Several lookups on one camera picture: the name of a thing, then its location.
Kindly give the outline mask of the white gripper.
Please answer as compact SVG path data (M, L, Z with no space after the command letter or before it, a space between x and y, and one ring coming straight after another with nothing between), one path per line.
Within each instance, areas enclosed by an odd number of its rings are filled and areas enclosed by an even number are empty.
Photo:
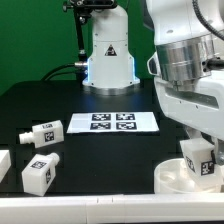
M189 126L185 131L190 139L201 139L201 132L215 137L215 161L224 165L224 72L196 80L192 91L175 91L159 77L154 84L164 115Z

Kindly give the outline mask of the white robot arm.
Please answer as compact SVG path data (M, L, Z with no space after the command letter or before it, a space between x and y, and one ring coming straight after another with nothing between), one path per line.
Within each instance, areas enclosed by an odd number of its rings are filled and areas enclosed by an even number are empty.
M140 82L135 64L146 65L163 113L211 136L224 165L224 0L140 0L140 9L137 25L120 7L93 7L84 87L124 91Z

